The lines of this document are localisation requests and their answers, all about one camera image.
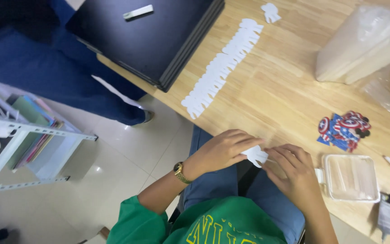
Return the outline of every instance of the shoe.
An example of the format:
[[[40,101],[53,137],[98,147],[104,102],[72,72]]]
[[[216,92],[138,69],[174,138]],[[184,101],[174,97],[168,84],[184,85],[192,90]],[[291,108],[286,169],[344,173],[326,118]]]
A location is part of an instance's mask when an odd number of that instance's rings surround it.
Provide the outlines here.
[[[144,112],[145,112],[145,120],[144,120],[143,124],[146,124],[146,123],[153,120],[155,113],[153,111],[150,111],[150,110],[144,110]]]

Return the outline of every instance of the black chair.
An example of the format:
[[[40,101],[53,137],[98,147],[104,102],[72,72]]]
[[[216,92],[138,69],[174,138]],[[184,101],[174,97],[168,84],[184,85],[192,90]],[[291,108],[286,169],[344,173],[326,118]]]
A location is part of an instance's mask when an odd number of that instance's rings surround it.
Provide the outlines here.
[[[260,168],[255,167],[252,162],[249,160],[243,160],[237,163],[237,180],[238,180],[238,194],[239,196],[245,197],[249,187],[252,185],[255,176],[260,172]],[[183,190],[180,193],[179,203],[177,204],[176,209],[172,213],[168,222],[173,225],[180,214],[184,211],[183,199],[185,191]],[[305,243],[305,229],[302,230],[300,235],[300,240],[295,244],[304,244]]]

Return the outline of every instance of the black laptop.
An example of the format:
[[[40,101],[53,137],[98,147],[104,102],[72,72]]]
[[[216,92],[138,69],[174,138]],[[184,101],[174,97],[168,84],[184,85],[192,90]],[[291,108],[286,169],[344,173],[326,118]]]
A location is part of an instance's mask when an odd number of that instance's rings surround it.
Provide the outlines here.
[[[150,4],[153,12],[123,18]],[[167,92],[224,6],[224,0],[86,0],[66,28],[93,51]]]

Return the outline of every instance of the hand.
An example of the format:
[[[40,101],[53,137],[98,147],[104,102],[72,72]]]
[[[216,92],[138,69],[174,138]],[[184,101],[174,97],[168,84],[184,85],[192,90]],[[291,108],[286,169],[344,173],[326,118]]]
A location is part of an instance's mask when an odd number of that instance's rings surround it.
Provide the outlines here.
[[[320,191],[311,154],[302,148],[285,144],[279,147],[264,149],[284,170],[287,179],[279,178],[266,164],[263,169],[272,182],[288,199],[308,216],[326,208]]]
[[[246,159],[241,152],[263,143],[238,129],[227,130],[213,137],[183,163],[182,174],[195,180],[204,173],[224,169]]]

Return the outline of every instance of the green sweatshirt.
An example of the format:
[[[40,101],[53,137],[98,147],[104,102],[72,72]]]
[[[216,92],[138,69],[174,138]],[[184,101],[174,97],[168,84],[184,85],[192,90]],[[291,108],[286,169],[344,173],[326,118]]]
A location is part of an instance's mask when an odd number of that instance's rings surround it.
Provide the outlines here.
[[[169,230],[166,213],[144,208],[138,197],[121,203],[107,244],[285,244],[282,231],[251,199],[227,197],[186,209]]]

